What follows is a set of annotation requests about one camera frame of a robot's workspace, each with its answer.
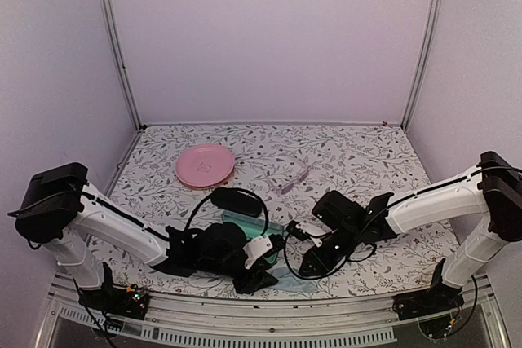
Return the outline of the black beige glasses case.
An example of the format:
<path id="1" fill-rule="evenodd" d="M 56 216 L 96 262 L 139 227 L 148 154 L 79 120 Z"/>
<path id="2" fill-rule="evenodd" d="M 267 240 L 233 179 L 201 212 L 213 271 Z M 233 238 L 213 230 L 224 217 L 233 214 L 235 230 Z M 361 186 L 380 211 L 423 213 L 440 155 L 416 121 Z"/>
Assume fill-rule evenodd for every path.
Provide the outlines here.
<path id="1" fill-rule="evenodd" d="M 257 196 L 236 188 L 218 187 L 211 193 L 210 201 L 220 209 L 252 218 L 257 218 L 263 210 Z"/>

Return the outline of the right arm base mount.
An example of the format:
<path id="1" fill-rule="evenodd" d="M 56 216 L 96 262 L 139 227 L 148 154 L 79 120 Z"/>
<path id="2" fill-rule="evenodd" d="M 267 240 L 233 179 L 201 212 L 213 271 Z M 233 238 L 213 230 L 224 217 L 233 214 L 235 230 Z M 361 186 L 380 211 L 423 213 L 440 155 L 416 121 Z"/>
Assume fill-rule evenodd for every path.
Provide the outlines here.
<path id="1" fill-rule="evenodd" d="M 443 258 L 436 265 L 431 284 L 427 289 L 397 294 L 393 297 L 392 309 L 398 314 L 399 320 L 448 311 L 464 303 L 462 288 L 453 288 L 443 282 L 444 264 L 445 259 Z"/>

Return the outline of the grey marbled glasses case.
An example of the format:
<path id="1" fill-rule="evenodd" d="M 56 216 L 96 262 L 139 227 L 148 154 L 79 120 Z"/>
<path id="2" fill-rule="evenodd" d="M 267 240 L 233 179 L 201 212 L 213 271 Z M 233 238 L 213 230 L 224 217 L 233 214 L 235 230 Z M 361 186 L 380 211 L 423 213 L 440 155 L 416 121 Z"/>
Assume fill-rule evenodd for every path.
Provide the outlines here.
<path id="1" fill-rule="evenodd" d="M 276 263 L 283 241 L 282 225 L 270 222 L 262 233 L 265 224 L 263 219 L 227 210 L 222 213 L 222 221 L 236 224 L 246 235 L 247 243 L 243 247 L 246 253 L 245 269 L 252 269 L 256 262 L 263 262 L 268 267 Z"/>

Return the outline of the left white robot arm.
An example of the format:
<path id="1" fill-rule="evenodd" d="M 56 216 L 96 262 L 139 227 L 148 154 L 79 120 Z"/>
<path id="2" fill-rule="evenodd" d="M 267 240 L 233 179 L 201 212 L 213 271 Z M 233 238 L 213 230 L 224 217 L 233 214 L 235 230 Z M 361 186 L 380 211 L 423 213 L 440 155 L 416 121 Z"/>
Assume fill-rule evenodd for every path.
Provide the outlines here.
<path id="1" fill-rule="evenodd" d="M 83 164 L 73 162 L 35 174 L 21 206 L 8 215 L 17 232 L 48 249 L 103 310 L 115 310 L 121 293 L 112 286 L 109 267 L 96 260 L 82 233 L 167 275 L 189 277 L 206 271 L 228 276 L 239 294 L 277 284 L 268 259 L 281 250 L 282 237 L 268 234 L 267 225 L 253 238 L 234 222 L 213 223 L 205 229 L 190 222 L 183 229 L 154 226 L 113 203 L 88 181 L 87 173 Z"/>

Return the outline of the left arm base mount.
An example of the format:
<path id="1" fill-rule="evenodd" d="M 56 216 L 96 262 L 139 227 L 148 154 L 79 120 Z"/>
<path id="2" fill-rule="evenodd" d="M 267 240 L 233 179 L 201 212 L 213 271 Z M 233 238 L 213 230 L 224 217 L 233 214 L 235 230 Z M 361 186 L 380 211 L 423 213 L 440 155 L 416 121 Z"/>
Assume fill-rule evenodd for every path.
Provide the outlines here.
<path id="1" fill-rule="evenodd" d="M 113 273 L 106 262 L 102 263 L 103 281 L 100 289 L 79 289 L 79 303 L 101 311 L 103 315 L 119 315 L 144 320 L 150 302 L 149 289 L 131 284 L 118 288 L 113 284 Z"/>

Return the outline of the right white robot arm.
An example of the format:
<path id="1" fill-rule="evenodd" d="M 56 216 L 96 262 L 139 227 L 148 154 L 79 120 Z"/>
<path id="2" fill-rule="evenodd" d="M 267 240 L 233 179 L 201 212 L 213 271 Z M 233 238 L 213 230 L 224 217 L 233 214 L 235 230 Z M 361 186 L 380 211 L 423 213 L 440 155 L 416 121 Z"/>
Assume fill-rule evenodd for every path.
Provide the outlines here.
<path id="1" fill-rule="evenodd" d="M 413 229 L 465 215 L 480 222 L 464 243 L 444 259 L 422 294 L 427 311 L 438 312 L 471 276 L 504 246 L 521 240 L 521 171 L 496 152 L 464 172 L 404 194 L 384 193 L 363 207 L 337 191 L 323 195 L 312 209 L 331 232 L 303 256 L 299 274 L 323 278 L 348 260 L 360 244 L 395 239 Z"/>

